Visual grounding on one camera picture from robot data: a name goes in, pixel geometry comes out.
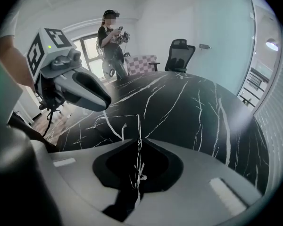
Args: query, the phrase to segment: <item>window frame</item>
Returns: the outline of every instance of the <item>window frame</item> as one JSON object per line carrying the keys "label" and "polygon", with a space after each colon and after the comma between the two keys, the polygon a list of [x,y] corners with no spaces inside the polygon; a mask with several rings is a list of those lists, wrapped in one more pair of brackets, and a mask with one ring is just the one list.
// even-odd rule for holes
{"label": "window frame", "polygon": [[86,64],[87,64],[87,66],[88,66],[88,69],[89,69],[91,72],[92,72],[92,70],[91,70],[91,68],[90,68],[90,66],[89,66],[89,63],[92,62],[92,61],[101,59],[101,58],[100,58],[100,56],[97,56],[97,57],[94,57],[94,58],[89,59],[84,41],[87,40],[87,39],[93,39],[93,38],[97,38],[97,37],[98,37],[98,34],[97,34],[97,33],[94,33],[94,34],[90,34],[90,35],[87,35],[87,36],[83,36],[83,37],[81,37],[81,38],[78,38],[78,39],[76,39],[76,40],[73,40],[73,42],[80,41],[81,47],[82,47],[82,51],[83,51],[83,55],[84,55],[84,58],[85,58],[85,61],[86,61]]}

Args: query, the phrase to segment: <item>ceiling light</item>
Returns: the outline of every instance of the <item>ceiling light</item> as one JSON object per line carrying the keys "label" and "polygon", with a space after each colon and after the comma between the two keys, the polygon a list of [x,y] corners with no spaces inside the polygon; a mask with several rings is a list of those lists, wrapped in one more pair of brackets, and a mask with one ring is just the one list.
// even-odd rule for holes
{"label": "ceiling light", "polygon": [[278,51],[278,46],[275,43],[274,39],[268,39],[266,41],[266,45],[274,51]]}

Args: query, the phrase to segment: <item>marble surface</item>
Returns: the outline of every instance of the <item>marble surface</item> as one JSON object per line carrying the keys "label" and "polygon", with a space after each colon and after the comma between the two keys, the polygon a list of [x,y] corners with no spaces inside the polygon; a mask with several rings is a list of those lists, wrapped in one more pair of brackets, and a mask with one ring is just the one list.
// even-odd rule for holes
{"label": "marble surface", "polygon": [[[57,146],[80,150],[141,137],[206,153],[265,192],[269,160],[260,127],[231,92],[204,78],[174,72],[130,76],[107,85],[109,108],[78,108]],[[97,121],[102,116],[109,118]]]}

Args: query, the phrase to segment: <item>window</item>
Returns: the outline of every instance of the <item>window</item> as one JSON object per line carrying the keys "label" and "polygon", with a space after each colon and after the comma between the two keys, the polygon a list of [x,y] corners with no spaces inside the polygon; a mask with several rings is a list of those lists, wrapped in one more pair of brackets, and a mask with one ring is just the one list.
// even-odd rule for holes
{"label": "window", "polygon": [[86,60],[84,58],[84,53],[83,53],[83,50],[82,50],[82,46],[81,46],[81,42],[79,40],[75,41],[74,44],[76,45],[76,50],[80,51],[81,52],[81,57],[80,59],[82,60],[82,66],[89,70],[89,67],[87,66],[86,64]]}
{"label": "window", "polygon": [[81,54],[82,66],[94,73],[101,81],[105,79],[102,60],[96,50],[97,34],[85,36],[74,41]]}

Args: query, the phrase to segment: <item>headrest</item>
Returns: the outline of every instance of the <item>headrest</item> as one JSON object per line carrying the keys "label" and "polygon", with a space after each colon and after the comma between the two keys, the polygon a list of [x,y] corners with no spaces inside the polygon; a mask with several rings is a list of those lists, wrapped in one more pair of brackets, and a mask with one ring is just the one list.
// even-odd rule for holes
{"label": "headrest", "polygon": [[173,40],[173,42],[171,44],[171,48],[189,49],[188,46],[187,46],[187,40],[185,40],[185,39]]}

